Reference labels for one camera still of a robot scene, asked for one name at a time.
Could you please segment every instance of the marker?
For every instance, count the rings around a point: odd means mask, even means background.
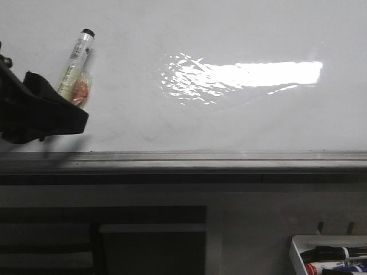
[[[72,92],[94,42],[94,32],[84,29],[70,55],[64,73],[60,77],[56,92],[64,99],[71,101]]]
[[[339,271],[351,271],[351,272],[367,272],[367,268],[364,265],[348,266],[347,268],[338,268]]]
[[[361,264],[362,261],[350,260],[350,261],[340,261],[340,262],[312,262],[305,264],[308,275],[321,275],[324,269],[340,269],[348,268],[350,266]]]
[[[367,247],[316,246],[317,261],[367,259]]]
[[[322,275],[367,275],[367,272],[344,272],[339,270],[324,269]]]

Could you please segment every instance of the white container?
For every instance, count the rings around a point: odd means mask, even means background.
[[[324,235],[296,235],[292,238],[289,251],[293,267],[297,275],[307,275],[300,254],[316,246],[366,246],[367,236],[324,236]]]

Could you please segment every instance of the white surface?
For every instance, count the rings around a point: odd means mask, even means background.
[[[1,151],[367,150],[365,0],[0,6],[20,79],[55,86],[79,32],[96,34],[85,133]]]
[[[366,246],[367,236],[324,236],[324,235],[296,235],[292,238],[290,257],[297,275],[307,275],[300,253],[316,246]]]

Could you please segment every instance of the dark panel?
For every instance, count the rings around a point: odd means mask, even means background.
[[[27,268],[0,268],[0,274],[7,275],[93,275],[93,268],[63,268],[63,269],[27,269]]]
[[[59,223],[61,208],[0,208],[0,223]]]
[[[0,245],[0,254],[63,254],[91,251],[89,243],[77,243],[74,245]]]
[[[204,275],[205,233],[104,234],[110,275]]]
[[[64,209],[66,222],[205,223],[204,206],[81,207]]]

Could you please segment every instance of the black marker cap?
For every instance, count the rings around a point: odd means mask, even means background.
[[[352,272],[339,271],[339,270],[324,269],[321,272],[321,275],[353,275],[353,273]]]
[[[308,264],[310,262],[317,262],[317,259],[315,258],[315,249],[302,252],[300,254],[300,257],[302,258],[304,264]]]
[[[89,29],[84,29],[83,31],[82,31],[82,33],[88,33],[91,37],[93,37],[94,38],[94,32],[92,32],[91,30],[89,30]]]
[[[345,260],[345,251],[342,247],[316,246],[315,257],[317,261]]]

